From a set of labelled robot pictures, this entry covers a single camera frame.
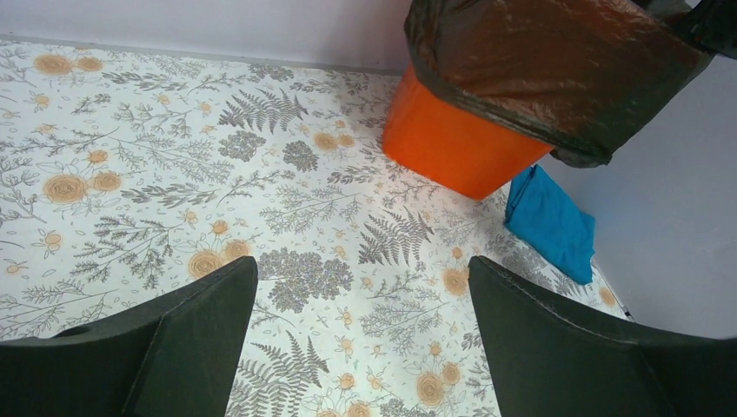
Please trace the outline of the black plastic trash bag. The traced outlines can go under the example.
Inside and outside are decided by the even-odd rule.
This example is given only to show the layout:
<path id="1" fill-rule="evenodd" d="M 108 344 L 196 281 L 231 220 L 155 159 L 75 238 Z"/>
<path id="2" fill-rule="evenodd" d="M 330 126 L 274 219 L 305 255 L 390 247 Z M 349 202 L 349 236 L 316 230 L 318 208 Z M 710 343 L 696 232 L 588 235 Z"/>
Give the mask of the black plastic trash bag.
<path id="1" fill-rule="evenodd" d="M 716 56 L 736 56 L 733 1 L 414 1 L 420 82 L 445 103 L 608 164 Z"/>

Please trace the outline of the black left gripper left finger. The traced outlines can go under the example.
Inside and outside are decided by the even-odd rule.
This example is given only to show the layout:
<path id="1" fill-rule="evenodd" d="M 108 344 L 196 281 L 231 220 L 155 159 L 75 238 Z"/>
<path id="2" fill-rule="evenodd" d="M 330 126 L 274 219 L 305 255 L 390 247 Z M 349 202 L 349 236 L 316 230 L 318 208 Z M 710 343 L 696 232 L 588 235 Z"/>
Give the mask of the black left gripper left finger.
<path id="1" fill-rule="evenodd" d="M 224 415 L 257 275 L 243 256 L 120 313 L 3 342 L 2 415 Z"/>

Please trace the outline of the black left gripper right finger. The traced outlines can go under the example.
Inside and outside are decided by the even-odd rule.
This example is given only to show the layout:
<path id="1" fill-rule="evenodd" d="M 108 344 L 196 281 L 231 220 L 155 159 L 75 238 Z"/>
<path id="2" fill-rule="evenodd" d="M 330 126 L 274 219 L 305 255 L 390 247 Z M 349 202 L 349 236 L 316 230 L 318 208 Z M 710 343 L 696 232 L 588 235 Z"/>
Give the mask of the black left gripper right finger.
<path id="1" fill-rule="evenodd" d="M 483 256 L 468 267 L 502 415 L 735 415 L 735 339 L 620 319 Z"/>

